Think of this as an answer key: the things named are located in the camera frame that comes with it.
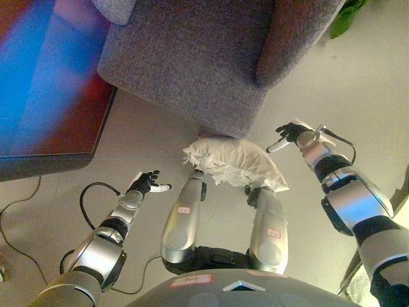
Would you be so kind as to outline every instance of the armchair armrest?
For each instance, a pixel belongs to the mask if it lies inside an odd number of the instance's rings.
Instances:
[[[334,20],[345,0],[275,1],[256,82],[270,88],[290,72]]]
[[[91,0],[100,13],[113,24],[128,23],[136,0]]]

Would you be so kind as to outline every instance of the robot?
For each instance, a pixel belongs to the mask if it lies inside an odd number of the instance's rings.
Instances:
[[[347,158],[336,153],[324,134],[293,120],[279,127],[281,139],[267,151],[295,143],[321,183],[321,204],[334,228],[354,236],[371,293],[381,307],[409,306],[409,231],[393,222],[386,196]],[[102,292],[118,279],[126,260],[123,242],[144,196],[170,185],[155,183],[158,171],[140,173],[119,205],[65,262],[65,273],[29,305],[98,306]],[[129,306],[358,306],[334,294],[282,275],[288,261],[287,223],[282,205],[267,188],[247,189],[256,208],[246,254],[196,247],[198,206],[206,194],[203,173],[195,171],[174,204],[161,242],[162,261],[180,274]]]

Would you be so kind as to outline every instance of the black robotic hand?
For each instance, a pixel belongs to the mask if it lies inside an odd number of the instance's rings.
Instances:
[[[278,127],[275,131],[280,134],[282,139],[285,138],[288,142],[292,143],[297,140],[297,137],[301,133],[305,131],[313,131],[313,130],[303,125],[297,125],[295,123],[288,123],[287,125]]]
[[[160,193],[172,188],[170,184],[157,184],[155,179],[158,178],[159,171],[149,171],[147,173],[139,172],[130,185],[127,192],[134,190],[139,191],[143,196],[148,192]]]

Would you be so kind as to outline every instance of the black cable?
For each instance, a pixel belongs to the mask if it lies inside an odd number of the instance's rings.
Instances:
[[[12,244],[11,244],[11,243],[8,241],[8,239],[6,238],[6,235],[4,234],[4,231],[3,231],[3,227],[1,226],[1,218],[3,217],[3,214],[4,214],[5,210],[6,210],[8,207],[10,207],[11,205],[15,204],[15,203],[20,203],[20,202],[22,202],[22,201],[27,201],[27,200],[30,200],[31,198],[33,198],[34,195],[35,195],[35,194],[37,193],[37,191],[39,190],[40,184],[41,184],[41,176],[38,177],[37,187],[36,187],[34,193],[33,193],[30,197],[25,198],[25,199],[23,199],[23,200],[13,201],[12,203],[9,203],[7,206],[5,206],[5,207],[0,211],[0,232],[1,232],[1,235],[3,236],[4,241],[7,243],[7,245],[9,245],[9,247],[11,247],[12,249],[14,249],[14,250],[15,250],[16,252],[18,252],[19,254],[21,254],[21,255],[23,255],[23,256],[26,256],[27,258],[29,258],[31,261],[33,261],[33,262],[35,263],[35,265],[37,266],[38,270],[40,271],[40,274],[41,274],[41,276],[42,276],[42,278],[43,278],[45,284],[48,285],[48,282],[47,282],[47,280],[45,279],[44,273],[43,273],[43,271],[41,270],[40,265],[38,264],[38,262],[37,262],[32,256],[27,255],[26,253],[23,253],[22,251],[19,251],[17,248],[15,248],[14,246],[12,246]]]
[[[91,229],[95,229],[94,225],[92,224],[92,222],[89,220],[88,216],[87,216],[87,212],[85,211],[84,208],[84,195],[86,193],[86,191],[90,188],[93,187],[94,185],[102,185],[104,187],[108,187],[111,190],[113,190],[115,192],[115,194],[117,196],[121,195],[121,192],[119,192],[117,189],[115,189],[113,186],[109,185],[109,184],[105,184],[103,182],[93,182],[92,184],[87,185],[81,192],[81,195],[79,196],[79,207],[81,208],[81,212],[82,215],[84,216],[84,219],[86,220],[86,222],[88,223],[89,227],[91,227]]]
[[[355,159],[357,158],[357,149],[355,148],[355,145],[351,142],[349,142],[347,139],[342,138],[341,136],[337,136],[335,133],[333,133],[332,131],[330,131],[329,129],[323,129],[322,130],[325,134],[328,134],[329,136],[332,136],[335,139],[338,139],[348,145],[350,145],[353,149],[353,157],[351,160],[351,164],[353,164],[355,162]]]
[[[59,274],[60,275],[64,274],[64,261],[65,261],[65,258],[70,256],[74,251],[75,251],[74,249],[72,249],[71,251],[67,251],[65,253],[65,255],[63,256],[63,258],[61,259],[61,261],[59,263]]]
[[[122,293],[122,294],[128,294],[128,295],[138,294],[138,293],[142,290],[143,284],[144,284],[144,282],[145,282],[146,268],[148,267],[148,265],[149,265],[152,261],[154,261],[155,259],[158,259],[158,258],[161,258],[161,256],[153,257],[153,258],[149,259],[148,262],[145,263],[145,268],[143,269],[143,275],[142,275],[142,283],[141,283],[141,286],[140,286],[137,290],[135,290],[134,292],[127,292],[127,291],[119,290],[119,289],[117,289],[117,288],[112,288],[112,289],[113,289],[114,291],[117,291],[117,292]]]

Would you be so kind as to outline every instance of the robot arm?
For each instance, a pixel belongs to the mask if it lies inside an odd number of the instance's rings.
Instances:
[[[175,274],[203,269],[259,269],[282,274],[288,262],[287,220],[275,193],[253,189],[249,205],[256,208],[246,255],[221,248],[196,247],[199,205],[205,198],[203,173],[195,170],[176,200],[162,233],[161,255]]]
[[[393,222],[387,197],[323,136],[299,121],[277,129],[295,142],[326,194],[321,204],[335,229],[354,236],[382,307],[409,305],[409,231]],[[269,148],[273,152],[282,146]]]
[[[69,256],[65,273],[48,285],[29,307],[98,306],[102,292],[118,279],[127,254],[123,243],[137,215],[144,195],[164,192],[170,185],[155,183],[159,171],[139,173],[119,205]]]

